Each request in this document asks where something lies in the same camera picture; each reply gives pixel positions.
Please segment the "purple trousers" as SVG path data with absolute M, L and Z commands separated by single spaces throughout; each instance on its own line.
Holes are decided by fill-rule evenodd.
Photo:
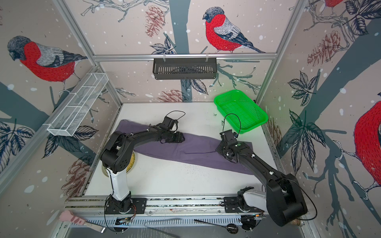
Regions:
M 221 140 L 184 133 L 182 143 L 150 142 L 134 149 L 134 152 L 156 159 L 181 162 L 213 169 L 252 175 L 245 166 L 234 164 L 216 152 Z

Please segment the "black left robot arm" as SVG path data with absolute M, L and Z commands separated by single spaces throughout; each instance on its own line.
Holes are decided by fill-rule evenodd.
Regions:
M 182 143 L 183 133 L 171 131 L 158 124 L 144 131 L 124 133 L 115 131 L 102 150 L 100 159 L 111 180 L 112 192 L 106 199 L 106 215 L 129 214 L 139 212 L 132 199 L 127 182 L 127 167 L 135 148 L 150 143 Z

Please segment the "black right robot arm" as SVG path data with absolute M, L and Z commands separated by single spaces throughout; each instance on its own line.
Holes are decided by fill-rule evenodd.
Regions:
M 220 142 L 216 151 L 230 162 L 238 162 L 252 172 L 266 189 L 266 208 L 279 226 L 308 212 L 302 190 L 292 174 L 283 174 L 257 156 L 243 142 Z

